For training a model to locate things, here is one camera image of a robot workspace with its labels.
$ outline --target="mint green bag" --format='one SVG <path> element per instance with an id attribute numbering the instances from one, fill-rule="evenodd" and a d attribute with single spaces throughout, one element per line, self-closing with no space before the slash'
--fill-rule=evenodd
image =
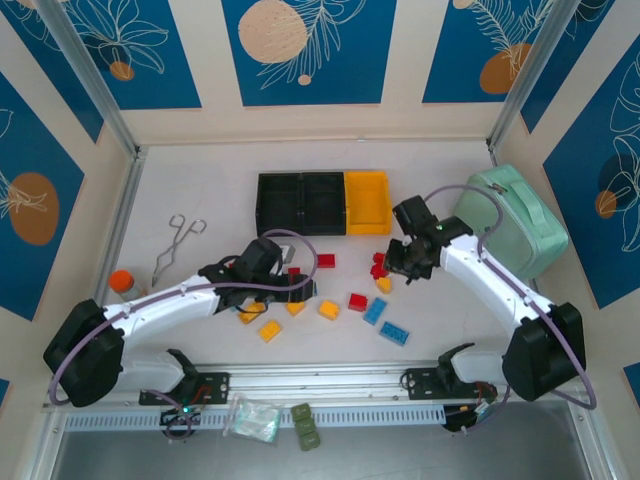
<path id="1" fill-rule="evenodd" d="M 467 185 L 481 188 L 502 206 L 504 220 L 486 246 L 518 278 L 538 276 L 567 248 L 569 237 L 562 224 L 513 166 L 501 165 L 472 175 Z M 478 236 L 498 219 L 487 198 L 466 190 L 454 215 Z"/>

